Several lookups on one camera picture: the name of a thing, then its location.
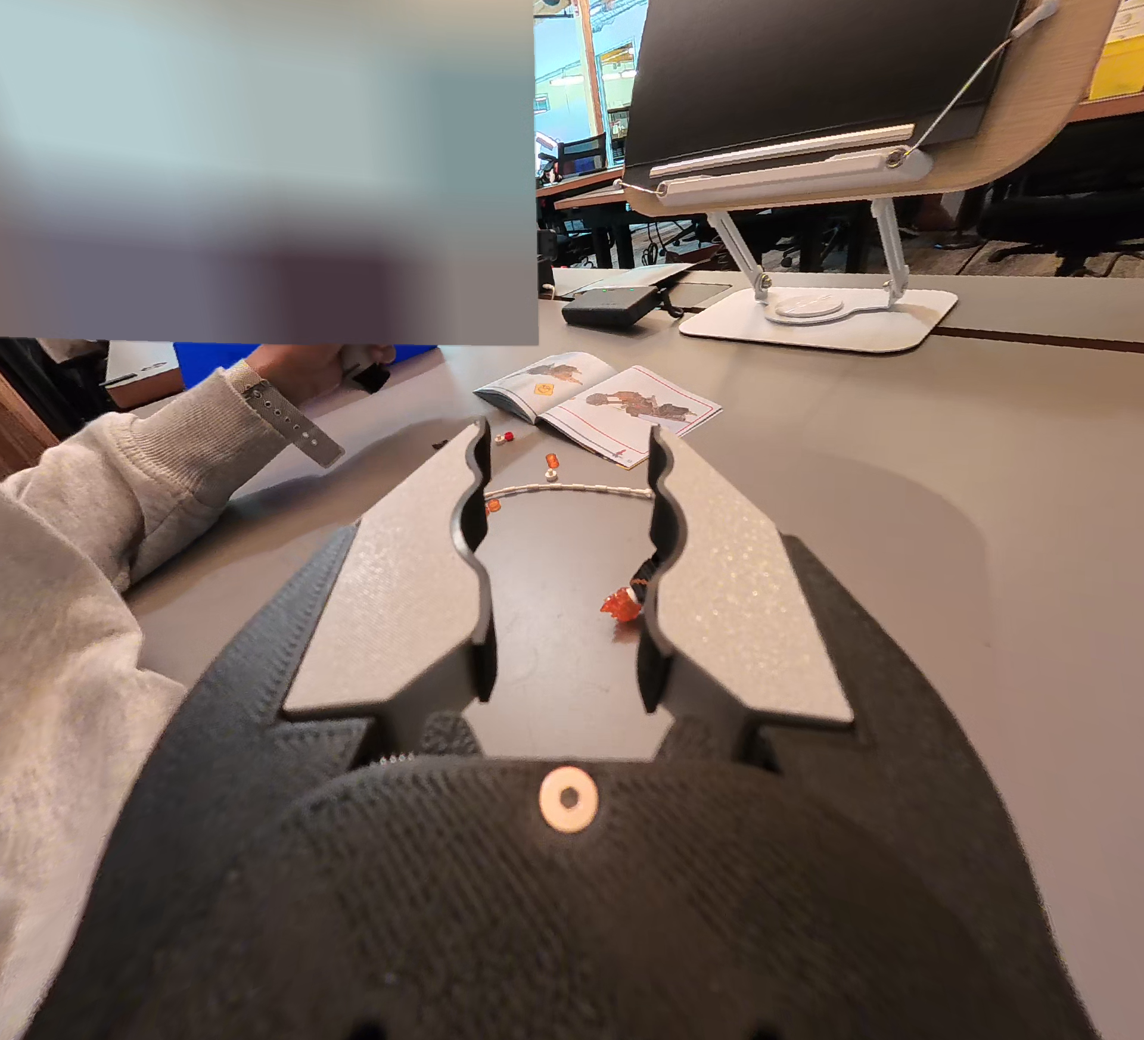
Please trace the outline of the person's left forearm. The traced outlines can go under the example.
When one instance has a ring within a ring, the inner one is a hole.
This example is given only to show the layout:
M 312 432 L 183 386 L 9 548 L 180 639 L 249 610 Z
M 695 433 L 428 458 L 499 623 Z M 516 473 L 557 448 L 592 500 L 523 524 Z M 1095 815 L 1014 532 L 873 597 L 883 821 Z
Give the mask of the person's left forearm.
M 30 559 L 53 535 L 121 594 L 193 543 L 287 446 L 247 394 L 255 355 L 151 416 L 105 415 L 2 482 L 2 546 Z

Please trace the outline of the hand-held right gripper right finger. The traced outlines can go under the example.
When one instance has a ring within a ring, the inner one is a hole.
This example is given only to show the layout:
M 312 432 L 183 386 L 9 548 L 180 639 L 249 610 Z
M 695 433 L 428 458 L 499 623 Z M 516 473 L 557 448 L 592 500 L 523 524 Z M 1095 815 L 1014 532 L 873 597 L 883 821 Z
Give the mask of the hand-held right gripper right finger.
M 774 521 L 680 434 L 654 427 L 652 546 L 635 670 L 646 714 L 697 719 L 716 748 L 760 727 L 853 728 L 853 707 Z

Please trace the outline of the yellow box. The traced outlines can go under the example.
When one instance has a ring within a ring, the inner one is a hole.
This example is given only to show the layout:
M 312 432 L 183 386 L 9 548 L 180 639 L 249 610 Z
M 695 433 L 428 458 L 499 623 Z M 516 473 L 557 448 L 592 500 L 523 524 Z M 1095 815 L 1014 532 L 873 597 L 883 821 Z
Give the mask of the yellow box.
M 1086 96 L 1087 102 L 1119 100 L 1143 92 L 1143 33 L 1111 37 Z

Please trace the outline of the person's left hand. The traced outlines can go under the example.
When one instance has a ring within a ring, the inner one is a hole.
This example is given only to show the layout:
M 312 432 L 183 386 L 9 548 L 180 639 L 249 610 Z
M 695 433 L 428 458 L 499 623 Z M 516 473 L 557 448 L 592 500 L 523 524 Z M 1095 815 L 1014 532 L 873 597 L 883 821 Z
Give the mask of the person's left hand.
M 392 346 L 259 346 L 245 357 L 256 375 L 273 386 L 296 406 L 335 392 L 348 380 L 343 359 L 367 359 L 366 364 L 394 362 Z

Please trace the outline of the black office chair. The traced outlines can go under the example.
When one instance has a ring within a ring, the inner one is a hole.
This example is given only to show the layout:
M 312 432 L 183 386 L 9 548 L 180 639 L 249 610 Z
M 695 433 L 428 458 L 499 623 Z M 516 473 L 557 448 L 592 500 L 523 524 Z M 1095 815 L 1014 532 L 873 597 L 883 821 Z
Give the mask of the black office chair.
M 1142 164 L 1014 172 L 991 188 L 977 232 L 1009 243 L 990 261 L 1051 254 L 1056 276 L 1087 273 L 1087 262 L 1105 253 L 1141 259 Z

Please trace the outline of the black power adapter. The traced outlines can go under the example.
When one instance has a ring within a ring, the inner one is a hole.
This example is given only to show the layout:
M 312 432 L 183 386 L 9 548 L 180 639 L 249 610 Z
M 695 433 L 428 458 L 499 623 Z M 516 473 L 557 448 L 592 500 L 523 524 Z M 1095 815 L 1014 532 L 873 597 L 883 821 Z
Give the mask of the black power adapter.
M 587 289 L 562 309 L 571 326 L 585 330 L 629 331 L 664 303 L 656 287 L 611 287 Z

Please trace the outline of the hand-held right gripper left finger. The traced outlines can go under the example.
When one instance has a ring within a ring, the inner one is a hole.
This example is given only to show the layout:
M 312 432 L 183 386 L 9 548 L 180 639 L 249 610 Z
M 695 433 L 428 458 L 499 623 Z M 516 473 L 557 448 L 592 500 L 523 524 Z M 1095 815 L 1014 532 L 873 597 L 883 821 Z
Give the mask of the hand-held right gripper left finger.
M 359 518 L 283 702 L 291 720 L 367 719 L 419 744 L 496 678 L 484 489 L 491 428 L 464 427 Z

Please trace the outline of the lego instruction booklet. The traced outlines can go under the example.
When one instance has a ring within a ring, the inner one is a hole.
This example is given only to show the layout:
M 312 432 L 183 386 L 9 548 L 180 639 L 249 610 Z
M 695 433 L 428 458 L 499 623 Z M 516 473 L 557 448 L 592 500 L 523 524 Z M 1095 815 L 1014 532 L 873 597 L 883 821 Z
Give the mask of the lego instruction booklet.
M 617 371 L 585 351 L 531 362 L 475 395 L 627 469 L 646 461 L 654 427 L 686 435 L 722 410 L 643 366 Z

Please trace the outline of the black flame-footed lego minifigure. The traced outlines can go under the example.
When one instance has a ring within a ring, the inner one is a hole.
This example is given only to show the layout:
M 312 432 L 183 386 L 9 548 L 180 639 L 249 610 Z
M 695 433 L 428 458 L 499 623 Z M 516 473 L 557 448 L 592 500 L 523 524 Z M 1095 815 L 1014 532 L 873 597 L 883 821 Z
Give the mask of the black flame-footed lego minifigure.
M 661 559 L 656 551 L 645 559 L 622 588 L 607 595 L 599 611 L 620 624 L 633 622 L 639 618 L 648 598 L 651 580 L 661 567 Z

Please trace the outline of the background office desk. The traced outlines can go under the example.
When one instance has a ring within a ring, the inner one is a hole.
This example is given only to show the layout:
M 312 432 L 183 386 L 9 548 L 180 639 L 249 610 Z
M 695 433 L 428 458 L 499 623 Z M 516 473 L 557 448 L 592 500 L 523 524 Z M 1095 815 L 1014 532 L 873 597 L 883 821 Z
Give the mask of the background office desk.
M 537 190 L 537 228 L 559 235 L 555 268 L 590 260 L 598 269 L 635 267 L 631 223 L 622 169 L 601 170 Z

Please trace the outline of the blue plastic bin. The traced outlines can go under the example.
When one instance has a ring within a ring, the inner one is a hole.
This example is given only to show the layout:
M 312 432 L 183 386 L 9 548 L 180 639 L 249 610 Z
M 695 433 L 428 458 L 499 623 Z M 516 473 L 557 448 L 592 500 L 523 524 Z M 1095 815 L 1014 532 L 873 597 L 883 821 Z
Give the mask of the blue plastic bin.
M 287 344 L 261 344 L 261 346 L 287 346 Z M 350 344 L 350 346 L 384 346 L 384 344 L 378 344 L 376 342 L 373 342 L 373 344 Z M 247 366 L 251 370 L 251 367 L 245 363 L 245 357 L 257 347 L 259 346 L 199 344 L 199 342 L 177 342 L 175 344 L 175 351 L 176 356 L 178 357 L 178 368 L 181 370 L 184 386 L 186 388 L 199 386 L 212 373 L 220 370 L 231 370 L 240 364 Z M 405 362 L 411 362 L 414 359 L 414 357 L 432 354 L 435 349 L 436 349 L 435 346 L 394 346 L 394 364 L 389 366 L 390 373 L 396 365 L 399 365 Z M 255 375 L 255 379 L 260 379 L 254 372 L 253 375 Z

